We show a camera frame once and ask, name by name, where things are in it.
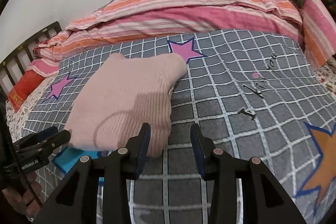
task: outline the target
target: ribbed fabric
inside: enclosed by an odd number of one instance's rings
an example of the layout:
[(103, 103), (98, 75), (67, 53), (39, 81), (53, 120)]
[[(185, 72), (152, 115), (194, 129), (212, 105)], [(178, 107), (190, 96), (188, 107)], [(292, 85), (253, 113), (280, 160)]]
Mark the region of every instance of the ribbed fabric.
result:
[(171, 131), (170, 99), (186, 63), (178, 54), (126, 59), (112, 54), (76, 98), (65, 129), (83, 150), (116, 150), (151, 125), (149, 156), (159, 156)]

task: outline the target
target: wooden bed frame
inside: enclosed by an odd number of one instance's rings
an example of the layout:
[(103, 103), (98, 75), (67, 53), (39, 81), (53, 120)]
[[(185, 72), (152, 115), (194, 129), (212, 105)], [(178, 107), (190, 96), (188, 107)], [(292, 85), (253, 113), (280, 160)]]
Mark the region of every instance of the wooden bed frame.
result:
[(7, 96), (11, 88), (25, 73), (29, 63), (36, 59), (32, 51), (35, 44), (45, 39), (50, 39), (61, 31), (58, 21), (46, 26), (16, 47), (0, 63), (0, 93)]

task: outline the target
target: red pillow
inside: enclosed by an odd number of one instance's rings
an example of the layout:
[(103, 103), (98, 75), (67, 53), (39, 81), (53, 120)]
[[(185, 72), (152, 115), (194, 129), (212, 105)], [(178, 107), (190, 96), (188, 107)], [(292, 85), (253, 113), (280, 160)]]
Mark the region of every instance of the red pillow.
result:
[(15, 84), (8, 94), (8, 100), (17, 112), (27, 97), (42, 83), (45, 78), (33, 70), (26, 71), (19, 82)]

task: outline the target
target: patterned blanket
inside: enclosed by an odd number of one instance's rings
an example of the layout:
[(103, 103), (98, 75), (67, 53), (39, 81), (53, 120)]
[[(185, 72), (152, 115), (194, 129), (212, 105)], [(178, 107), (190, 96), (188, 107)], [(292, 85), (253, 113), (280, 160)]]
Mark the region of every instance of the patterned blanket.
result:
[[(128, 182), (133, 223), (207, 223), (213, 184), (197, 174), (189, 137), (193, 122), (231, 155), (245, 160), (260, 157), (307, 223), (318, 223), (335, 198), (336, 170), (330, 170), (330, 160), (336, 102), (317, 83), (302, 50), (288, 37), (220, 30), (78, 54), (60, 63), (51, 88), (31, 111), (23, 136), (52, 125), (62, 129), (78, 93), (110, 54), (146, 58), (172, 51), (183, 55), (188, 73), (172, 94), (168, 146), (159, 159), (149, 159), (139, 180)], [(63, 174), (49, 164), (38, 177), (47, 198)], [(242, 223), (240, 182), (237, 195), (237, 223)]]

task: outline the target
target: metal screw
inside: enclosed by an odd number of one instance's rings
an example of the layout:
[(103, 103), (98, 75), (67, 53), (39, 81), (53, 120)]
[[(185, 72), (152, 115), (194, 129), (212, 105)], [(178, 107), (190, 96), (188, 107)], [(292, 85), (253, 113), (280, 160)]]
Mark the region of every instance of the metal screw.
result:
[(119, 153), (120, 155), (124, 155), (124, 154), (126, 154), (127, 152), (128, 152), (128, 150), (127, 150), (126, 147), (122, 147), (122, 148), (119, 148), (119, 149), (118, 149), (118, 153)]
[(87, 162), (87, 161), (89, 161), (89, 156), (87, 156), (87, 155), (84, 155), (84, 156), (81, 156), (81, 158), (80, 158), (80, 161), (81, 162)]
[(253, 162), (254, 164), (260, 164), (261, 163), (261, 159), (260, 158), (257, 158), (257, 157), (253, 157), (251, 159), (251, 162)]
[(221, 155), (221, 154), (224, 153), (224, 151), (223, 151), (222, 149), (220, 149), (220, 148), (215, 148), (215, 149), (213, 150), (213, 152), (214, 152), (214, 154), (216, 154), (216, 155)]

